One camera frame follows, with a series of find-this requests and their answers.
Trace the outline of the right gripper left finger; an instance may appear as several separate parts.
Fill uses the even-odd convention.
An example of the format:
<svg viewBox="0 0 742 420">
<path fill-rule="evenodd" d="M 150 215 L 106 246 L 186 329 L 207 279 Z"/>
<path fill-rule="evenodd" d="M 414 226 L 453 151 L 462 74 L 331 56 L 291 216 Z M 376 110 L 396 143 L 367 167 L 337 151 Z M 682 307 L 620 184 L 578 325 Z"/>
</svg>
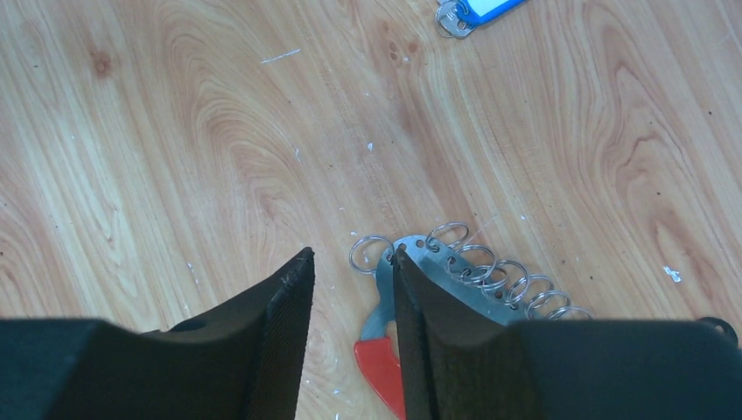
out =
<svg viewBox="0 0 742 420">
<path fill-rule="evenodd" d="M 315 285 L 303 248 L 167 331 L 98 318 L 1 323 L 4 419 L 292 419 Z"/>
</svg>

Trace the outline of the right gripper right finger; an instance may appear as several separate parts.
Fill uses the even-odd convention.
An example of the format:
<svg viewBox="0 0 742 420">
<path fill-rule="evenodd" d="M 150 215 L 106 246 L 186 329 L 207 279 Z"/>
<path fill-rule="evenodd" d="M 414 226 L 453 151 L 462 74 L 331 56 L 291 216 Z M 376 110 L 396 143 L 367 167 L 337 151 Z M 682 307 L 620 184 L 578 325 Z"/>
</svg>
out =
<svg viewBox="0 0 742 420">
<path fill-rule="evenodd" d="M 741 352 L 712 325 L 500 325 L 392 260 L 409 419 L 738 419 Z"/>
</svg>

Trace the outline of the red handled metal key holder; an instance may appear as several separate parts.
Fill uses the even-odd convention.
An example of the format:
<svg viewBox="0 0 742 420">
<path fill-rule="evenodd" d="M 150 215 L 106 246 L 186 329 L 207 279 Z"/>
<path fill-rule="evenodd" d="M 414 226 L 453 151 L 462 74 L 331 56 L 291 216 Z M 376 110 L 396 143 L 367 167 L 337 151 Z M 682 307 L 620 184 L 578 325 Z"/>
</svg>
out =
<svg viewBox="0 0 742 420">
<path fill-rule="evenodd" d="M 349 250 L 351 267 L 372 276 L 379 295 L 353 346 L 354 357 L 367 384 L 399 419 L 406 417 L 402 370 L 387 333 L 396 319 L 391 262 L 396 250 L 404 251 L 434 284 L 499 324 L 592 317 L 590 311 L 573 304 L 549 276 L 521 262 L 498 258 L 472 237 L 466 223 L 452 221 L 428 234 L 396 240 L 370 234 Z"/>
</svg>

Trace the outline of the blue tag key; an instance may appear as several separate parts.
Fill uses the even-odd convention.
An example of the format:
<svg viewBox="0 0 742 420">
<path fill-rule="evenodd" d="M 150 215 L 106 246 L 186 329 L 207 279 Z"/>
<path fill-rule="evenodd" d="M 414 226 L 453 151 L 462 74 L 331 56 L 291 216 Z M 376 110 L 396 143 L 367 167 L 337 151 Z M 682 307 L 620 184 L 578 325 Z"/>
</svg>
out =
<svg viewBox="0 0 742 420">
<path fill-rule="evenodd" d="M 465 39 L 480 27 L 503 18 L 525 0 L 448 0 L 439 1 L 434 24 L 445 38 Z"/>
</svg>

